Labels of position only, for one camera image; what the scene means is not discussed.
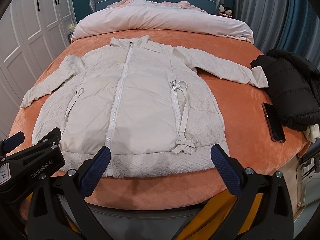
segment white jacket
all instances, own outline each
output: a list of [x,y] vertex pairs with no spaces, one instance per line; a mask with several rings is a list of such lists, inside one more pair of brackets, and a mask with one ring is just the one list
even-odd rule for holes
[[32,142],[60,128],[64,171],[77,169],[103,146],[112,158],[104,176],[153,177],[213,168],[211,146],[228,153],[224,122],[196,67],[219,77],[268,87],[252,70],[198,49],[172,47],[149,36],[111,39],[82,58],[67,56],[58,70],[31,88],[21,107],[44,103]]

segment blue gripper pad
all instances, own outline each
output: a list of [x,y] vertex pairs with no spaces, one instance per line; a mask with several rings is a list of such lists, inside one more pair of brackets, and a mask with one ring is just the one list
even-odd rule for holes
[[100,149],[93,159],[87,160],[91,161],[92,163],[79,181],[79,192],[81,197],[85,198],[93,193],[103,173],[108,167],[110,160],[110,149],[105,146]]
[[228,155],[219,145],[211,147],[211,160],[217,168],[223,182],[226,184],[230,194],[240,197],[242,193],[241,178],[228,161]]
[[23,142],[24,142],[24,134],[23,132],[18,132],[4,141],[2,149],[4,152],[9,153],[9,152],[12,152],[15,148],[17,148]]

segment wardrobe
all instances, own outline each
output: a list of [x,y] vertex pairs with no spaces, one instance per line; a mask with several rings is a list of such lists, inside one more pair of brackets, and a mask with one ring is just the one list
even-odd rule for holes
[[24,94],[69,46],[72,0],[13,0],[0,20],[0,140]]

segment screw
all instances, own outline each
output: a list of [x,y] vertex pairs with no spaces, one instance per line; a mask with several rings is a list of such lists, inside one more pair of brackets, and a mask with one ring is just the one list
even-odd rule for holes
[[252,174],[254,173],[254,170],[251,169],[251,168],[246,168],[246,169],[245,169],[245,173],[246,173],[246,174],[249,174],[249,175],[252,175]]
[[76,174],[76,170],[69,170],[67,173],[69,176],[73,176]]
[[282,177],[283,177],[283,174],[282,174],[281,171],[276,171],[276,176],[277,176],[278,178],[282,178]]
[[45,174],[41,173],[40,176],[39,176],[39,179],[44,179],[44,178],[45,178]]

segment smartphone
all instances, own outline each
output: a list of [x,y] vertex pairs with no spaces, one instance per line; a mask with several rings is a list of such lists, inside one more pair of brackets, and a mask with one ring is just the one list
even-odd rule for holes
[[285,142],[283,128],[279,120],[276,108],[273,105],[269,105],[267,103],[263,103],[262,107],[267,118],[271,139],[274,142]]

